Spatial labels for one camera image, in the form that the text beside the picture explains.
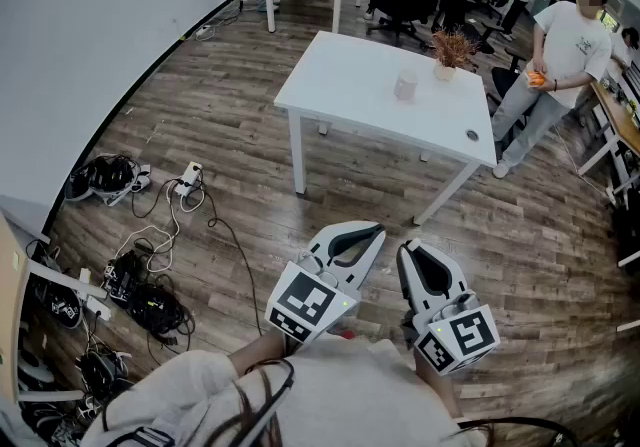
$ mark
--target white cup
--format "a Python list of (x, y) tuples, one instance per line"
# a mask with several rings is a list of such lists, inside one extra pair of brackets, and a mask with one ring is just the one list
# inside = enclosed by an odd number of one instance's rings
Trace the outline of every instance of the white cup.
[(393, 92), (400, 100), (411, 100), (416, 94), (418, 76), (412, 70), (402, 70), (398, 74), (398, 80)]

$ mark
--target wooden floor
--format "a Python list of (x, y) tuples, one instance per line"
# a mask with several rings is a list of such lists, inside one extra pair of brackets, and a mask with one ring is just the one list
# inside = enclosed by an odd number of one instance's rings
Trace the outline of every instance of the wooden floor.
[[(343, 0), (340, 31), (364, 37), (364, 8), (354, 2)], [(638, 388), (638, 333), (616, 334), (615, 327), (640, 318), (640, 309), (630, 298), (631, 279), (616, 267), (605, 200), (576, 176), (555, 131), (504, 180), (479, 170), (416, 228), (410, 218), (461, 163), (436, 156), (423, 163), (419, 150), (383, 139), (337, 131), (325, 138), (305, 122), (308, 191), (304, 198), (294, 193), (287, 119), (272, 102), (315, 33), (331, 29), (332, 5), (283, 0), (274, 34), (264, 15), (245, 11), (213, 40), (184, 43), (122, 108), (95, 153), (127, 153), (152, 165), (153, 186), (136, 198), (139, 213), (151, 207), (162, 182), (181, 175), (190, 161), (202, 163), (219, 214), (234, 227), (253, 268), (261, 311), (286, 262), (320, 228), (380, 221), (388, 240), (357, 317), (346, 326), (372, 341), (390, 338), (403, 353), (399, 323), (407, 303), (395, 253), (403, 241), (421, 237), (460, 264), (481, 301), (491, 305), (502, 338), (492, 355), (456, 376), (465, 414), (546, 417), (581, 438), (611, 431)], [(521, 20), (514, 44), (529, 53), (531, 26), (531, 19)], [(390, 41), (383, 34), (371, 38)], [(495, 55), (474, 57), (488, 91), (491, 67), (510, 63), (502, 39), (491, 41)], [(416, 42), (403, 42), (418, 52)], [(559, 131), (582, 161), (585, 131), (568, 117)], [(240, 253), (222, 226), (207, 228), (211, 213), (208, 203), (192, 214), (177, 213), (181, 234), (167, 273), (196, 318), (192, 349), (230, 352), (256, 338), (257, 330)], [(63, 267), (72, 274), (89, 267), (100, 281), (127, 236), (148, 224), (172, 228), (166, 201), (140, 220), (129, 198), (113, 208), (91, 199), (66, 204), (52, 237), (62, 248)], [(100, 323), (97, 333), (114, 349), (131, 352), (132, 372), (141, 377), (155, 366), (146, 335), (111, 308), (115, 317), (108, 328)], [(67, 362), (60, 369), (77, 381), (71, 360), (84, 349), (84, 332), (51, 329), (51, 336), (54, 358)], [(160, 360), (171, 355), (153, 341), (151, 350)], [(549, 436), (513, 428), (503, 430), (502, 439), (505, 445), (545, 445)]]

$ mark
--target dried plant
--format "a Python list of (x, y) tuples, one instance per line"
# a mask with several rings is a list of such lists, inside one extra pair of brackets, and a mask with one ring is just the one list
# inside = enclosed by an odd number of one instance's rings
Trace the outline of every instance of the dried plant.
[(460, 33), (438, 31), (433, 35), (436, 59), (445, 67), (463, 68), (471, 61), (474, 45)]

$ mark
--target orange object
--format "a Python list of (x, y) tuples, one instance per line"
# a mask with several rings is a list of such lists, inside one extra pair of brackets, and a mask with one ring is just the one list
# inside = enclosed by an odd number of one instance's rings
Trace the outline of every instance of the orange object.
[(527, 78), (529, 79), (529, 86), (542, 86), (545, 82), (544, 75), (540, 72), (527, 72)]

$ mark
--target potted plant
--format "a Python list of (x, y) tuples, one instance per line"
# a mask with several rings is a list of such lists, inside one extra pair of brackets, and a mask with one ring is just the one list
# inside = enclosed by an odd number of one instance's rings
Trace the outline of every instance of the potted plant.
[(451, 81), (456, 68), (462, 68), (469, 63), (474, 52), (473, 44), (460, 33), (438, 31), (433, 35), (433, 44), (437, 60), (434, 73), (442, 81)]

